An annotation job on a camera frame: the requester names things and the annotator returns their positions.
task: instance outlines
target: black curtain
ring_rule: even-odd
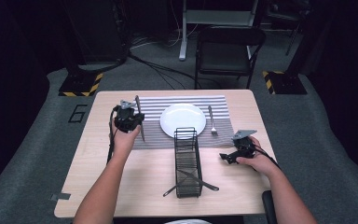
[[[64,39],[75,39],[58,0],[0,0],[0,174],[46,100],[47,74],[63,68],[51,41],[52,24]],[[67,48],[81,63],[78,44],[68,41]]]
[[[358,164],[358,1],[337,4],[322,56],[309,76],[330,126]]]

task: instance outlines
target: wire rack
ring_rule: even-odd
[[[199,197],[202,184],[180,171],[191,173],[202,180],[199,143],[194,128],[178,128],[174,133],[176,196],[178,198]]]

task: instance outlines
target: striped placemat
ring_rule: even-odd
[[[205,129],[198,135],[199,147],[231,147],[234,131],[229,119],[226,97],[224,95],[204,96],[169,96],[169,97],[140,97],[142,113],[145,114],[143,122],[145,141],[139,134],[135,139],[133,149],[163,149],[174,148],[173,138],[162,131],[159,117],[162,112],[174,104],[192,104],[205,114]],[[208,105],[213,109],[214,127],[218,135],[212,135],[212,123]]]

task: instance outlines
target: white plate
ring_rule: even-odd
[[[174,137],[177,128],[194,127],[197,134],[200,134],[206,124],[206,118],[202,110],[190,104],[176,104],[167,107],[159,118],[159,124],[162,130]]]

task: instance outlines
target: person's right hand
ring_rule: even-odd
[[[113,158],[119,157],[121,160],[126,160],[132,151],[132,147],[136,136],[141,131],[141,126],[138,125],[130,133],[124,133],[119,130],[112,122],[112,129],[114,133],[115,151]]]
[[[258,140],[252,136],[249,136],[252,142],[256,145],[256,148],[261,150],[260,143]],[[246,164],[252,166],[255,170],[270,177],[274,172],[280,171],[280,169],[266,156],[262,155],[260,152],[256,152],[255,156],[251,159],[238,157],[237,163]]]

